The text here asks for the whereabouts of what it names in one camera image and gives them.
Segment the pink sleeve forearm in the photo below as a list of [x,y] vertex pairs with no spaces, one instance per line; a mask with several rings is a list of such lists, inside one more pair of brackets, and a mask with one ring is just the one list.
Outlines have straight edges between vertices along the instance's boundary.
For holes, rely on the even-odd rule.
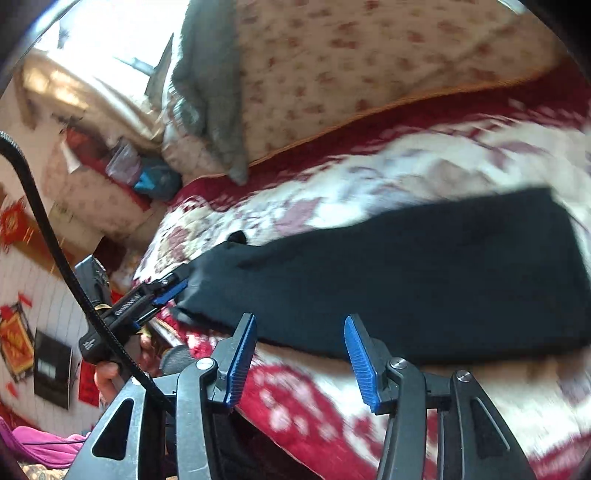
[[68,469],[87,438],[79,434],[60,437],[28,426],[12,428],[1,419],[1,442],[16,459],[48,469]]

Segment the person's left hand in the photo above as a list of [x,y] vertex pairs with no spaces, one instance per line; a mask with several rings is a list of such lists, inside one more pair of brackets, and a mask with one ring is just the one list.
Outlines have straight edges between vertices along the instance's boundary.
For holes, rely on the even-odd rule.
[[[142,331],[134,335],[125,345],[126,351],[134,359],[141,370],[156,377],[160,373],[160,359],[156,354],[155,347],[151,342],[151,335]],[[94,384],[99,391],[99,398],[102,405],[108,405],[117,396],[120,386],[117,386],[120,368],[116,362],[101,362],[95,366]]]

